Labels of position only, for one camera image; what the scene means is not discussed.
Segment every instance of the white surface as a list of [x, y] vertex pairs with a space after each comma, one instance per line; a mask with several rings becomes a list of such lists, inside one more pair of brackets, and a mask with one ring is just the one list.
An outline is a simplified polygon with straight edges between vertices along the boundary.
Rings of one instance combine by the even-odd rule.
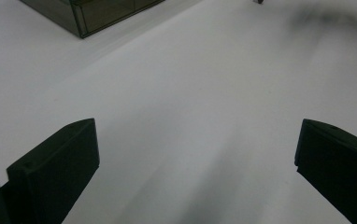
[[0, 0], [0, 184], [86, 118], [66, 224], [349, 223], [293, 158], [302, 119], [357, 135], [357, 1], [166, 0], [80, 40]]

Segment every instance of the dark plastic box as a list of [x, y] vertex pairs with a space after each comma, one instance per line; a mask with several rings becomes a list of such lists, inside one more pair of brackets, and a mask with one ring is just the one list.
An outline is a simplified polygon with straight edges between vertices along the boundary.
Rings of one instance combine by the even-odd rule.
[[21, 0], [81, 38], [164, 0]]

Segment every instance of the white table surface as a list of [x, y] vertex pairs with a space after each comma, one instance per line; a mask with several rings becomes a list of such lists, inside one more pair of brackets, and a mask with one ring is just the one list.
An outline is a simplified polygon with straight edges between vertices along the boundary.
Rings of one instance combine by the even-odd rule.
[[0, 0], [0, 185], [86, 118], [65, 224], [349, 223], [293, 161], [302, 119], [357, 135], [357, 1], [166, 0], [81, 40]]

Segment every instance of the transparent box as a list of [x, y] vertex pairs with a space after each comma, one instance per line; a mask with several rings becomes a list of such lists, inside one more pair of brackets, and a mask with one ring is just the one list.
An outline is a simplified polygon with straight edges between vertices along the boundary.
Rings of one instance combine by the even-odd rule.
[[164, 0], [21, 0], [81, 38]]

